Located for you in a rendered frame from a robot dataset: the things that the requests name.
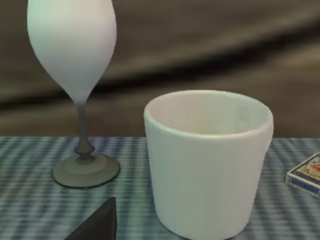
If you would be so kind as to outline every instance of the blue striped cloth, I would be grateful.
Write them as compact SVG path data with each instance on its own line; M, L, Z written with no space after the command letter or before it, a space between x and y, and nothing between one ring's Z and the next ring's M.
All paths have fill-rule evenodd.
M157 219L146 140L92 137L96 151L121 164L112 182L92 189L56 184L53 167L76 138L0 137L0 239L63 240L109 197L116 197L118 240L180 240ZM286 172L320 150L317 138L275 138L251 219L233 240L320 239L320 200L285 184Z

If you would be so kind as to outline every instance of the goblet base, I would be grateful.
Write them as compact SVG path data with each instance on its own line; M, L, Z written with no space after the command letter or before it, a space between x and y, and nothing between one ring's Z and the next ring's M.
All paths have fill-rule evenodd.
M53 179L70 188L93 188L113 180L120 171L120 164L112 157L94 154L93 160L79 161L71 156L58 163L52 171Z

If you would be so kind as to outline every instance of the small box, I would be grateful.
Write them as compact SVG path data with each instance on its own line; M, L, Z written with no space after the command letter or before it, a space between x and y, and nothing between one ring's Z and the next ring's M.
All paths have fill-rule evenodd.
M320 198L320 152L287 172L285 182L316 198Z

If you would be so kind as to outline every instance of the white cup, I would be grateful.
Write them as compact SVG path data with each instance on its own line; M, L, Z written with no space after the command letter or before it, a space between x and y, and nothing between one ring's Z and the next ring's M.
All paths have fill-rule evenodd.
M192 240L240 233L273 135L269 108L237 93L178 91L149 102L144 125L160 222Z

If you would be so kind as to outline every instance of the wine glass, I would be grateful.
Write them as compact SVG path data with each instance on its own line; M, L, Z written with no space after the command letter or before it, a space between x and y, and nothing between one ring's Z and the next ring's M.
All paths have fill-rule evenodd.
M112 180L119 163L94 146L85 131L85 105L114 52L116 17L111 0L28 0L27 30L33 51L47 73L66 91L78 114L79 142L56 165L54 180L89 188Z

